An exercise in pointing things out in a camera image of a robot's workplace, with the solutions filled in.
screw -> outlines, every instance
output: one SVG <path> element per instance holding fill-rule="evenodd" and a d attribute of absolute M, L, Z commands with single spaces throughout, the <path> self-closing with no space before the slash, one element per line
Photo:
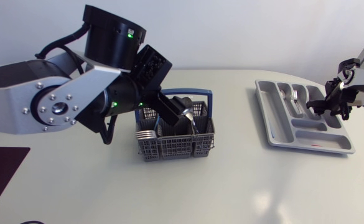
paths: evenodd
<path fill-rule="evenodd" d="M 29 114 L 30 113 L 30 110 L 28 110 L 28 108 L 23 108 L 22 109 L 22 113 L 23 114 Z"/>
<path fill-rule="evenodd" d="M 37 89 L 41 90 L 44 88 L 44 84 L 42 84 L 41 82 L 38 82 L 35 87 L 37 87 Z"/>

metal utensil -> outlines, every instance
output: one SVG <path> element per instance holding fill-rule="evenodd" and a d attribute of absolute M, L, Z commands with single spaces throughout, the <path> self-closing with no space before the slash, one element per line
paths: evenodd
<path fill-rule="evenodd" d="M 153 139 L 156 138 L 157 134 L 154 130 L 136 131 L 136 139 Z"/>
<path fill-rule="evenodd" d="M 298 103 L 298 91 L 297 90 L 294 90 L 292 92 L 292 99 L 294 100 L 296 108 L 298 109 L 298 113 L 301 114 L 302 111 L 301 111 L 301 107 L 299 106 L 299 103 Z"/>
<path fill-rule="evenodd" d="M 189 109 L 186 109 L 185 111 L 183 111 L 182 113 L 186 118 L 188 118 L 190 120 L 190 122 L 192 123 L 193 125 L 193 128 L 194 128 L 194 131 L 196 134 L 199 134 L 200 132 L 198 131 L 198 128 L 196 127 L 195 125 L 195 122 L 194 122 L 194 116 L 193 116 L 193 108 L 189 108 Z"/>

gray cutlery tray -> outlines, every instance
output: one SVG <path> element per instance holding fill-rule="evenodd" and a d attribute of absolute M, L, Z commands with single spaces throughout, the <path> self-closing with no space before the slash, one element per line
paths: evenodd
<path fill-rule="evenodd" d="M 319 88 L 268 80 L 256 80 L 255 84 L 270 145 L 355 153 L 339 116 L 331 116 L 330 111 L 319 116 L 312 108 L 306 108 L 309 100 L 324 100 Z M 296 102 L 292 97 L 294 90 L 297 90 Z"/>

tray compartment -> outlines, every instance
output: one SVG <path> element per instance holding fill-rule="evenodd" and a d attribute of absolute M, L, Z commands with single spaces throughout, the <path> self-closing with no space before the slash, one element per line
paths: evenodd
<path fill-rule="evenodd" d="M 327 131 L 327 127 L 324 123 L 316 121 L 305 121 L 300 119 L 291 120 L 292 125 L 295 128 L 308 129 L 314 131 Z"/>
<path fill-rule="evenodd" d="M 294 136 L 289 125 L 286 110 L 276 84 L 268 81 L 258 83 L 263 102 L 263 111 L 267 114 L 269 128 L 274 140 L 293 142 Z"/>
<path fill-rule="evenodd" d="M 299 143 L 307 146 L 347 150 L 352 148 L 348 138 L 342 135 L 297 131 L 296 138 Z"/>
<path fill-rule="evenodd" d="M 289 114 L 294 118 L 303 118 L 304 115 L 302 112 L 299 112 L 299 109 L 297 108 L 294 100 L 292 99 L 292 88 L 287 83 L 277 83 L 277 86 L 279 87 L 280 91 L 283 91 L 285 94 L 284 104 L 286 105 Z"/>
<path fill-rule="evenodd" d="M 297 90 L 298 92 L 298 101 L 297 104 L 301 108 L 302 112 L 306 114 L 306 116 L 313 120 L 320 120 L 321 117 L 314 114 L 311 110 L 306 108 L 306 102 L 307 102 L 307 92 L 306 88 L 303 85 L 298 84 L 292 84 L 292 88 L 294 90 Z"/>

black cable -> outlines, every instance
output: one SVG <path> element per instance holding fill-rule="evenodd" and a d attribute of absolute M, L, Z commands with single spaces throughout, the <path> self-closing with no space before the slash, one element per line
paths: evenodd
<path fill-rule="evenodd" d="M 77 58 L 77 56 L 75 56 L 75 53 L 72 52 L 72 50 L 70 50 L 66 46 L 58 46 L 58 48 L 63 49 L 64 51 L 66 51 L 66 53 L 68 53 L 68 55 L 74 61 L 75 66 L 77 66 L 78 72 L 80 73 L 80 75 L 82 75 L 83 74 L 83 69 L 82 69 L 81 63 L 79 62 L 79 59 Z"/>
<path fill-rule="evenodd" d="M 117 120 L 117 115 L 111 117 L 108 123 L 108 129 L 106 129 L 106 124 L 103 123 L 102 130 L 100 131 L 100 136 L 104 144 L 111 144 L 114 135 L 115 121 Z"/>
<path fill-rule="evenodd" d="M 40 221 L 26 221 L 26 222 L 20 223 L 20 224 L 44 224 L 44 223 L 40 222 Z"/>
<path fill-rule="evenodd" d="M 74 40 L 79 39 L 80 37 L 82 37 L 84 34 L 86 34 L 86 32 L 89 31 L 90 25 L 87 23 L 84 23 L 82 25 L 82 27 L 80 29 L 78 29 L 77 31 L 75 31 L 73 34 L 70 34 L 66 37 L 63 37 L 59 40 L 55 40 L 52 43 L 46 45 L 46 47 L 44 47 L 40 53 L 35 54 L 35 57 L 37 57 L 37 59 L 45 59 L 46 55 L 53 49 L 60 47 L 60 46 L 64 46 L 66 44 L 69 44 L 71 42 L 73 42 Z"/>

